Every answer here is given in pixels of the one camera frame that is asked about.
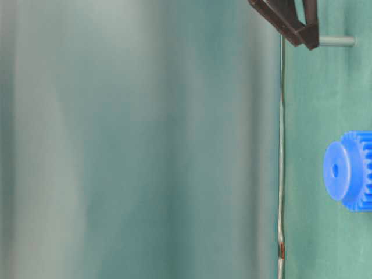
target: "green surface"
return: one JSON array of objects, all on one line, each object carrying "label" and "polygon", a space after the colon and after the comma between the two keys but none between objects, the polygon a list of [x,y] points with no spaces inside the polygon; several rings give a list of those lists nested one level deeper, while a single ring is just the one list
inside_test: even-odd
[{"label": "green surface", "polygon": [[0,3],[0,278],[276,278],[280,36],[247,1]]},{"label": "green surface", "polygon": [[349,130],[372,130],[372,2],[319,1],[322,35],[353,48],[288,43],[285,77],[286,278],[370,278],[372,214],[351,213],[323,184],[323,155]]}]

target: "gear teeth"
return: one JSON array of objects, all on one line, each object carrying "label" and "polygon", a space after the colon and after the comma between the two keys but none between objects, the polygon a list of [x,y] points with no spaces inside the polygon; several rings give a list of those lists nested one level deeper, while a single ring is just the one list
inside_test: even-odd
[{"label": "gear teeth", "polygon": [[359,141],[360,142],[372,142],[372,135],[369,135],[369,136],[362,135],[360,136]]},{"label": "gear teeth", "polygon": [[363,150],[372,150],[372,142],[364,142],[363,143]]},{"label": "gear teeth", "polygon": [[354,133],[360,137],[371,137],[372,138],[372,132],[370,131],[354,131]]},{"label": "gear teeth", "polygon": [[365,194],[364,194],[364,200],[365,200],[366,202],[372,202],[372,194],[365,193]]}]

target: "plastic gear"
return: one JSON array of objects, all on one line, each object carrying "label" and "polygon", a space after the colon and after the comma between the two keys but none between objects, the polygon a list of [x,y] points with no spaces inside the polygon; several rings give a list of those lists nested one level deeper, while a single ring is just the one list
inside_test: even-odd
[{"label": "plastic gear", "polygon": [[372,131],[350,131],[324,155],[329,195],[350,211],[372,211]]}]

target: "green cloth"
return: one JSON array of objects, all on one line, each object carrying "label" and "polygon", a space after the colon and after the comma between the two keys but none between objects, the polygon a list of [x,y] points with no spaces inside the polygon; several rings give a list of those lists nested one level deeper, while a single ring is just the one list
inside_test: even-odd
[{"label": "green cloth", "polygon": [[286,44],[285,278],[370,278],[372,214],[333,201],[322,168],[344,132],[372,130],[372,2],[324,0],[318,10],[321,35],[353,35],[357,45]]},{"label": "green cloth", "polygon": [[0,13],[0,278],[277,276],[280,36],[246,0]]}]

